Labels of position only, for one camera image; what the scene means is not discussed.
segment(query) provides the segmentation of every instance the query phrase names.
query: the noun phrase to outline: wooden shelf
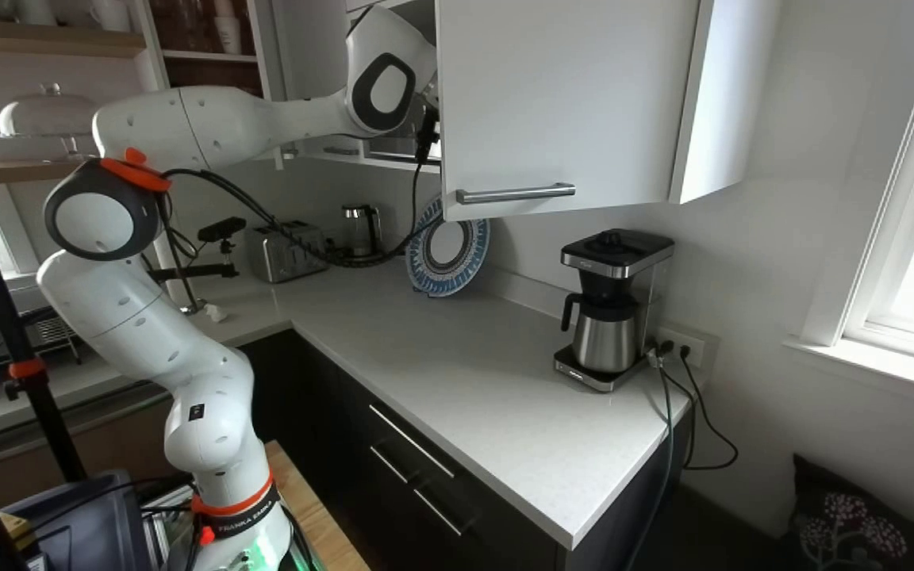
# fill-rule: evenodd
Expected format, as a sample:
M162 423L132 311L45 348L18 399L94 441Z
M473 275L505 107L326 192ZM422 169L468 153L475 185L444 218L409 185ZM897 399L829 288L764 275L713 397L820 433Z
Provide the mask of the wooden shelf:
M209 59L209 63L256 63L254 55L223 55L223 50L162 50L164 59Z
M102 27L0 22L0 50L132 56L135 50L143 50L143 39Z
M77 170L79 163L18 163L0 165L0 185L24 185L24 181L60 181Z

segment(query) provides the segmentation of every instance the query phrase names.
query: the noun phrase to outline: drawer handle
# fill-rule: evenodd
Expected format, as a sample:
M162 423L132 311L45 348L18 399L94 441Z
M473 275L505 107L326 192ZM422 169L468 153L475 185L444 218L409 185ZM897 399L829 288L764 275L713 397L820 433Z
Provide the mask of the drawer handle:
M448 517L448 510L437 506L422 489L411 491L454 537L464 537L468 531L468 523L457 526L454 517Z
M454 195L457 202L515 202L515 199L547 199L547 195L575 195L576 187L554 181L547 187L496 187L496 191L466 191L457 187Z
M432 467L437 467L448 479L457 479L457 471L432 455L411 433L407 433L388 412L381 412L374 402L368 402L368 412L374 412L390 432L395 432L409 447L414 447Z
M384 449L379 449L374 444L368 444L368 453L374 459L381 459L403 485L409 485L414 476L407 476Z

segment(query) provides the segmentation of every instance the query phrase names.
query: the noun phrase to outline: kitchen counter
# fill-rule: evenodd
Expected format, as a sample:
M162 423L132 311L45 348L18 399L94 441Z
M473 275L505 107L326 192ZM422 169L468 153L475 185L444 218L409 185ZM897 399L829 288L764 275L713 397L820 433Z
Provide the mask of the kitchen counter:
M422 297L400 263L288 284L203 282L199 291L224 311L223 324L194 316L207 333L242 346L295 326L565 547L591 532L665 436L654 374L615 392L576 388L553 370L553 351L568 342L553 316L486 291ZM60 402L77 399L77 388L88 397L132 383L102 361L82 370L94 370L91 381L53 370L63 376L53 383Z

